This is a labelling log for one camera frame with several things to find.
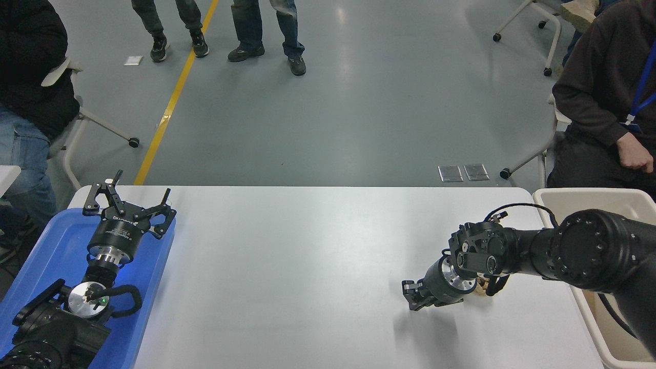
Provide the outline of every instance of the white table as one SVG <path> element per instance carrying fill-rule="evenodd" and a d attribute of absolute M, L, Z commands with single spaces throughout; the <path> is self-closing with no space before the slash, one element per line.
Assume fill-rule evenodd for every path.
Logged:
<path fill-rule="evenodd" d="M 144 207 L 164 189 L 117 187 Z M 602 368 L 561 282 L 514 275 L 495 297 L 419 312 L 401 294 L 459 224 L 532 202 L 522 189 L 171 189 L 175 239 L 136 369 Z M 533 208 L 509 213 L 507 227 L 542 227 Z"/>
<path fill-rule="evenodd" d="M 0 165 L 0 196 L 11 186 L 20 174 L 20 167 L 16 165 Z"/>

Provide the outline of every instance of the jeans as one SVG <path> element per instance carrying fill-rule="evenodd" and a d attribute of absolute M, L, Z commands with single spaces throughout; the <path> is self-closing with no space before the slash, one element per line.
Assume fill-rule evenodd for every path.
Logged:
<path fill-rule="evenodd" d="M 656 148 L 646 148 L 656 157 Z M 656 201 L 656 173 L 642 173 L 620 165 L 615 145 L 606 147 L 570 125 L 565 138 L 556 144 L 555 153 L 554 169 L 546 183 L 549 188 L 637 188 Z"/>
<path fill-rule="evenodd" d="M 572 0 L 563 0 L 563 3 L 568 3 Z M 615 4 L 618 0 L 600 0 L 599 1 L 599 9 L 594 13 L 594 16 L 598 16 L 601 14 L 606 8 L 610 7 L 612 4 Z M 572 51 L 574 51 L 574 46 L 576 46 L 576 42 L 579 41 L 583 34 L 579 31 L 574 31 L 574 36 L 572 36 L 572 41 L 569 43 L 569 46 L 567 46 L 567 54 L 565 54 L 565 57 L 563 57 L 563 66 L 567 63 L 567 59 L 569 59 L 569 56 L 572 54 Z"/>
<path fill-rule="evenodd" d="M 283 52 L 289 58 L 297 58 L 305 50 L 298 42 L 298 14 L 294 0 L 269 0 L 276 10 L 278 26 L 285 36 Z M 262 16 L 258 0 L 234 0 L 232 20 L 239 46 L 244 51 L 253 51 L 262 46 Z"/>
<path fill-rule="evenodd" d="M 45 174 L 49 148 L 50 141 L 34 124 L 0 105 L 0 165 L 21 168 L 5 193 L 11 207 L 2 207 L 0 229 L 11 228 L 25 214 L 43 229 L 55 215 L 54 191 Z"/>
<path fill-rule="evenodd" d="M 201 23 L 201 11 L 194 0 L 175 0 L 178 6 L 178 14 L 184 22 L 187 29 L 192 32 L 199 32 L 203 27 Z M 141 17 L 146 31 L 153 37 L 164 34 L 164 27 L 157 15 L 155 0 L 132 0 L 132 9 Z"/>

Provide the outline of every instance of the person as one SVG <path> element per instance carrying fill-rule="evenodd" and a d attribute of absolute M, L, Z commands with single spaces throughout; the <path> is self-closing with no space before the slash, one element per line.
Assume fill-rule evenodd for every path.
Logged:
<path fill-rule="evenodd" d="M 567 52 L 563 57 L 562 66 L 567 64 L 576 42 L 581 38 L 583 32 L 587 31 L 594 19 L 604 10 L 608 9 L 618 0 L 563 0 L 560 5 L 560 13 L 564 20 L 574 26 L 574 35 L 567 46 Z"/>
<path fill-rule="evenodd" d="M 298 42 L 298 17 L 294 0 L 270 0 L 276 10 L 278 25 L 285 36 L 283 52 L 287 56 L 289 68 L 295 76 L 306 72 L 302 54 L 305 46 Z M 228 54 L 230 62 L 241 62 L 252 56 L 264 54 L 262 44 L 262 16 L 258 0 L 234 0 L 232 20 L 239 46 Z"/>
<path fill-rule="evenodd" d="M 209 54 L 209 47 L 205 42 L 205 36 L 201 31 L 201 11 L 194 0 L 175 0 L 178 14 L 192 37 L 192 49 L 197 58 Z M 157 15 L 155 0 L 132 0 L 132 8 L 144 23 L 146 31 L 153 37 L 153 48 L 150 50 L 150 58 L 158 63 L 166 59 L 166 50 L 169 48 L 164 27 Z"/>
<path fill-rule="evenodd" d="M 615 3 L 581 36 L 552 90 L 573 123 L 548 187 L 637 188 L 656 199 L 655 39 L 652 0 Z"/>
<path fill-rule="evenodd" d="M 21 168 L 0 207 L 0 261 L 56 213 L 45 173 L 49 144 L 79 104 L 70 71 L 50 87 L 41 82 L 64 61 L 67 48 L 66 29 L 47 0 L 0 0 L 0 165 Z"/>

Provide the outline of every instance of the yellow floor line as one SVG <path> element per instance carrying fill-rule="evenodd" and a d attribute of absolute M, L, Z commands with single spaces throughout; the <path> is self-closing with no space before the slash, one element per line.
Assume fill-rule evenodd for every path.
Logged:
<path fill-rule="evenodd" d="M 212 16 L 214 15 L 214 10 L 216 9 L 217 3 L 218 0 L 212 0 L 212 4 L 210 5 L 209 10 L 207 11 L 207 14 L 205 15 L 205 19 L 203 21 L 204 24 L 202 29 L 203 33 L 206 32 L 207 26 L 209 25 L 209 22 L 212 20 Z M 155 159 L 155 154 L 157 154 L 157 149 L 159 148 L 159 144 L 161 143 L 162 138 L 164 137 L 164 132 L 166 132 L 166 128 L 169 125 L 169 120 L 173 115 L 173 110 L 175 109 L 175 106 L 178 104 L 178 99 L 180 98 L 180 94 L 182 93 L 184 84 L 187 82 L 187 77 L 189 76 L 189 72 L 192 70 L 192 66 L 194 65 L 195 59 L 196 57 L 194 55 L 194 51 L 192 50 L 189 53 L 187 62 L 184 64 L 184 68 L 182 69 L 180 78 L 178 78 L 178 83 L 176 83 L 175 89 L 173 89 L 173 94 L 171 95 L 169 104 L 164 110 L 164 115 L 162 116 L 161 121 L 159 121 L 159 125 L 157 126 L 157 131 L 155 132 L 155 137 L 153 137 L 153 141 L 150 143 L 150 147 L 148 148 L 146 157 L 144 158 L 144 161 L 141 163 L 141 168 L 139 168 L 139 173 L 137 173 L 136 179 L 134 180 L 135 185 L 143 185 L 144 181 L 146 180 L 146 176 L 148 175 L 150 166 L 153 164 L 153 160 Z"/>

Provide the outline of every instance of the sneaker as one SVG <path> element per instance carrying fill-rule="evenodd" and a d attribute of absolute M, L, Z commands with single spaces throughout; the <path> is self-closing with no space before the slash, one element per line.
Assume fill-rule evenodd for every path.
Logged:
<path fill-rule="evenodd" d="M 305 74 L 305 60 L 303 60 L 302 56 L 298 56 L 296 58 L 288 58 L 289 61 L 289 69 L 291 69 L 291 73 L 294 76 L 302 76 Z"/>
<path fill-rule="evenodd" d="M 34 232 L 36 228 L 30 217 L 26 217 L 22 225 L 12 234 L 9 234 L 9 230 L 7 233 L 0 230 L 0 265 L 16 255 L 25 237 Z"/>
<path fill-rule="evenodd" d="M 253 51 L 242 50 L 240 45 L 233 51 L 230 51 L 230 54 L 228 54 L 228 61 L 242 62 L 250 58 L 251 56 L 260 56 L 260 55 L 264 55 L 264 45 L 260 45 L 260 47 L 258 47 Z"/>
<path fill-rule="evenodd" d="M 202 58 L 209 54 L 209 47 L 205 42 L 205 37 L 202 32 L 192 34 L 192 48 L 194 49 L 194 54 L 196 54 L 197 58 Z"/>
<path fill-rule="evenodd" d="M 583 33 L 592 24 L 598 8 L 599 0 L 574 0 L 561 4 L 560 14 L 564 20 L 572 23 L 577 31 Z"/>
<path fill-rule="evenodd" d="M 166 41 L 166 36 L 153 37 L 153 48 L 150 50 L 150 58 L 159 63 L 166 59 L 166 49 L 169 48 L 169 43 Z"/>

